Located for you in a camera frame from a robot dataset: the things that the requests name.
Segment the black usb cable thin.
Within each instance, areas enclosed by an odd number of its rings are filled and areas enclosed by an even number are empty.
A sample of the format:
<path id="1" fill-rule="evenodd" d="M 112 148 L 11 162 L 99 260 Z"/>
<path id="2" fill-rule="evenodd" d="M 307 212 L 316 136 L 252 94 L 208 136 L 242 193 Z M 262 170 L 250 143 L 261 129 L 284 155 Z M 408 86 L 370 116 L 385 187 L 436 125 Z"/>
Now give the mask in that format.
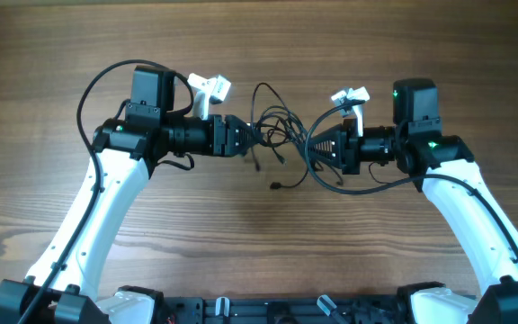
<path id="1" fill-rule="evenodd" d="M 299 116 L 285 106 L 272 105 L 266 108 L 252 129 L 261 146 L 272 150 L 278 161 L 285 165 L 287 159 L 277 148 L 292 144 L 300 149 L 307 137 L 307 130 Z"/>

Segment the black usb cable thick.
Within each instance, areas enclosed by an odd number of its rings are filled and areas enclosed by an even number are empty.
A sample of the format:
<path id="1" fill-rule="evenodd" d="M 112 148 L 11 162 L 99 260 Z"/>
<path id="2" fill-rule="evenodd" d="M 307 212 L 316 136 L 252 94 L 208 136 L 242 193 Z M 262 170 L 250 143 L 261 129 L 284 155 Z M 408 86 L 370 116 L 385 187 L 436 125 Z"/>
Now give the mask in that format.
<path id="1" fill-rule="evenodd" d="M 255 118 L 255 101 L 258 90 L 262 86 L 271 91 L 279 103 L 268 106 L 257 118 Z M 252 93 L 250 127 L 252 128 L 252 135 L 256 140 L 258 140 L 257 145 L 270 149 L 281 164 L 286 165 L 287 159 L 280 152 L 278 152 L 277 149 L 287 144 L 293 145 L 298 150 L 299 155 L 301 158 L 303 158 L 305 164 L 308 164 L 303 157 L 303 153 L 300 152 L 307 137 L 307 130 L 305 126 L 303 125 L 299 116 L 287 106 L 287 104 L 282 100 L 281 96 L 274 90 L 274 88 L 265 82 L 257 84 Z M 314 159 L 309 161 L 309 165 L 315 172 L 322 172 L 326 170 L 321 162 L 318 162 Z M 309 171 L 308 167 L 306 166 L 303 176 L 297 183 L 282 184 L 280 182 L 272 182 L 270 184 L 270 189 L 279 190 L 296 188 L 305 181 L 308 175 Z"/>

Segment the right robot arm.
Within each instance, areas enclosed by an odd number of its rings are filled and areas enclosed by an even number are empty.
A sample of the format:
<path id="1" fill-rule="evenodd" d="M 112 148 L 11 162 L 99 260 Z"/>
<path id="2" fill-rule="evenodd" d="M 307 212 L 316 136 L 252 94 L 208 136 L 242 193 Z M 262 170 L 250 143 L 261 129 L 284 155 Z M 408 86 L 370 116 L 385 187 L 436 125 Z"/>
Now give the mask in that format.
<path id="1" fill-rule="evenodd" d="M 442 283 L 416 283 L 398 289 L 398 318 L 405 323 L 518 323 L 518 230 L 490 193 L 473 153 L 457 135 L 442 133 L 438 90 L 428 78 L 393 85 L 393 123 L 368 128 L 362 88 L 331 98 L 344 122 L 316 134 L 301 147 L 308 164 L 316 161 L 357 175 L 363 162 L 393 161 L 406 178 L 376 187 L 377 192 L 412 184 L 450 226 L 477 277 L 477 300 Z"/>

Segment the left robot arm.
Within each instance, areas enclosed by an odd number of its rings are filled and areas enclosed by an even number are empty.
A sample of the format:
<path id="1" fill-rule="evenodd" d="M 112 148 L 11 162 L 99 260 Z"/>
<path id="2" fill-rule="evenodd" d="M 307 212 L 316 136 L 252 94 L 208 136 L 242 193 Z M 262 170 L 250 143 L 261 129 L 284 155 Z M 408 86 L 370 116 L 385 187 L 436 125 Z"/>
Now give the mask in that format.
<path id="1" fill-rule="evenodd" d="M 85 180 L 58 232 L 23 280 L 0 283 L 0 323 L 175 322 L 161 292 L 125 286 L 100 299 L 98 287 L 122 221 L 156 167 L 242 155 L 253 145 L 247 123 L 210 114 L 229 89 L 223 76 L 134 61 L 130 98 L 85 139 Z"/>

